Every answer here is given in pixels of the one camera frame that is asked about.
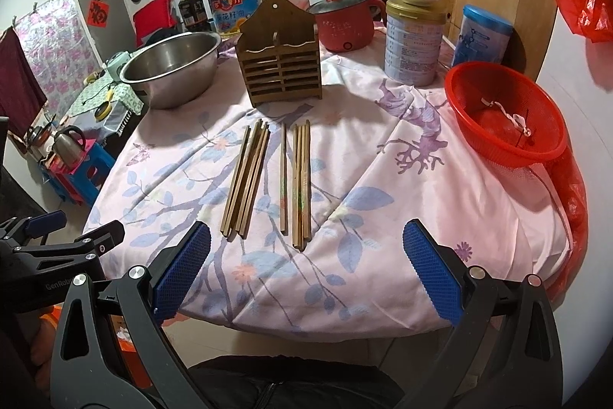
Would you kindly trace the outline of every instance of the white string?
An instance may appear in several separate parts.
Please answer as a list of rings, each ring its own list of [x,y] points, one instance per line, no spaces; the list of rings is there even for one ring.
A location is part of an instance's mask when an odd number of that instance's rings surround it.
[[[484,98],[481,98],[481,102],[487,107],[492,107],[496,105],[500,108],[500,111],[511,121],[511,123],[513,123],[513,126],[517,130],[522,132],[523,135],[525,135],[526,137],[530,137],[532,135],[532,131],[529,130],[528,127],[526,127],[526,119],[521,115],[518,115],[517,113],[514,113],[512,116],[509,115],[507,112],[505,112],[505,108],[497,101],[489,102],[486,101]]]

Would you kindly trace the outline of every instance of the purple deer print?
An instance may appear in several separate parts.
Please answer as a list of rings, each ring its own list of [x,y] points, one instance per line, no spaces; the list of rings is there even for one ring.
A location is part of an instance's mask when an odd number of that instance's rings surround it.
[[[405,141],[404,139],[391,139],[382,145],[378,145],[377,153],[385,153],[385,147],[392,144],[403,144],[408,148],[396,155],[396,164],[400,167],[398,174],[403,174],[413,165],[418,164],[418,174],[421,174],[424,169],[434,170],[436,162],[444,165],[444,162],[433,153],[447,147],[447,141],[439,141],[437,137],[441,133],[441,116],[438,114],[438,109],[447,102],[443,102],[439,106],[433,106],[428,100],[422,108],[410,106],[407,104],[406,95],[403,90],[400,91],[400,96],[396,97],[394,93],[387,88],[385,83],[387,79],[379,86],[383,93],[383,98],[376,101],[383,110],[398,119],[405,120],[411,125],[417,125],[423,130],[419,141]]]

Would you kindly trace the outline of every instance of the stainless steel kettle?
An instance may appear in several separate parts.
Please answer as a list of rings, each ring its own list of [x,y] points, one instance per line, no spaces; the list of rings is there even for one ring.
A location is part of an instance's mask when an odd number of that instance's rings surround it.
[[[71,135],[72,132],[80,136],[79,138],[83,140],[83,144],[79,143]],[[64,165],[68,168],[75,168],[78,166],[85,156],[85,135],[83,131],[74,125],[70,125],[69,127],[58,130],[55,133],[54,139],[51,150],[59,156],[64,162]]]

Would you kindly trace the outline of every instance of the metal screw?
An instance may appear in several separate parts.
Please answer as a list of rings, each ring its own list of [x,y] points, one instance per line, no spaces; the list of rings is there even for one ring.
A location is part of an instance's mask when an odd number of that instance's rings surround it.
[[[530,276],[528,276],[528,283],[530,283],[534,287],[539,287],[542,281],[540,277],[536,274],[531,274]]]
[[[143,275],[145,275],[145,267],[141,267],[140,265],[137,265],[136,267],[133,267],[130,269],[130,272],[128,273],[128,275],[132,279],[139,279]]]
[[[72,283],[76,286],[81,286],[85,281],[87,281],[87,276],[85,274],[77,274],[72,280]]]
[[[471,267],[468,273],[473,279],[483,279],[485,277],[485,271],[477,266]]]

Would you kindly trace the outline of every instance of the finger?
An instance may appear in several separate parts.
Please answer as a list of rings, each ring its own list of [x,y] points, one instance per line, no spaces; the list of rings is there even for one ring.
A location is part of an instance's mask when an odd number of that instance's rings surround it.
[[[45,364],[43,364],[36,372],[34,382],[36,383],[36,388],[38,388],[38,390],[44,394],[49,393],[51,388],[51,361],[45,362]]]
[[[30,358],[34,365],[42,365],[51,359],[54,342],[55,328],[48,320],[41,320],[41,329],[34,338],[30,349]]]

